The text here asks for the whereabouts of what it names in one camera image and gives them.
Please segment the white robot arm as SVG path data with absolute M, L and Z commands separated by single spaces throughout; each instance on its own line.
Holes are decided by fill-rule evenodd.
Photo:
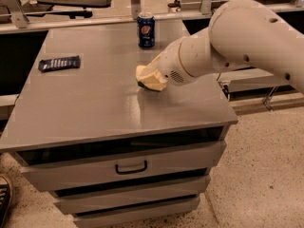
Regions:
M 304 92 L 304 36 L 254 0 L 220 6 L 209 26 L 169 44 L 149 65 L 136 69 L 138 84 L 161 91 L 203 75 L 244 67 L 270 72 Z

